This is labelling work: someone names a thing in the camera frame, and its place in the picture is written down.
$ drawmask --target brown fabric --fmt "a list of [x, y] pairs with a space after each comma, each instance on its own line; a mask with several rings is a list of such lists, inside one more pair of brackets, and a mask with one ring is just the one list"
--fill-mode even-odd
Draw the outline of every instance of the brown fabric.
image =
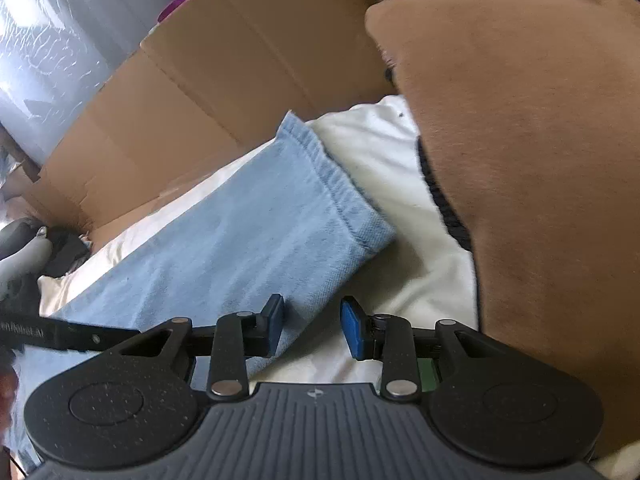
[[640, 438], [640, 4], [386, 0], [434, 173], [469, 228], [489, 335], [588, 382], [601, 452]]

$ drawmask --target human hand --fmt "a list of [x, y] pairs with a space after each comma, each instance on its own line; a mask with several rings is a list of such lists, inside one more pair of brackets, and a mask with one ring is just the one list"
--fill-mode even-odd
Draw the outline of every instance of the human hand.
[[13, 368], [3, 371], [0, 376], [0, 445], [2, 435], [11, 425], [11, 406], [14, 404], [18, 389], [18, 376]]

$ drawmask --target silver screw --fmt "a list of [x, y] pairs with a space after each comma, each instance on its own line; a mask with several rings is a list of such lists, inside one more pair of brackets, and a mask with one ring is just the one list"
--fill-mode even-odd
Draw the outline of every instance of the silver screw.
[[418, 385], [406, 379], [396, 379], [386, 384], [386, 390], [394, 397], [407, 397], [418, 391]]
[[230, 397], [242, 391], [242, 384], [235, 379], [216, 381], [211, 385], [211, 391], [220, 397]]

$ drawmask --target cardboard box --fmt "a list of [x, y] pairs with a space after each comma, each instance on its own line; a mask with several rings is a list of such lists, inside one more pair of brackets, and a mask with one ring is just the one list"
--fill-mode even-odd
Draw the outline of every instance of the cardboard box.
[[364, 29], [375, 0], [188, 0], [86, 106], [22, 196], [108, 240], [302, 119], [393, 91]]

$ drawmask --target gray and black device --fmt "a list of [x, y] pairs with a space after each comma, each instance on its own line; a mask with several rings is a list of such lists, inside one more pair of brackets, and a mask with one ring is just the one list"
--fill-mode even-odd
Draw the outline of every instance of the gray and black device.
[[[273, 356], [286, 303], [193, 328], [148, 332], [2, 315], [0, 339], [101, 351], [44, 383], [24, 418], [43, 459], [30, 480], [598, 479], [588, 465], [603, 422], [579, 380], [475, 330], [434, 330], [340, 306], [352, 356], [382, 361], [372, 384], [259, 383], [245, 359]], [[211, 356], [206, 391], [190, 388]], [[420, 387], [418, 358], [438, 386]]]

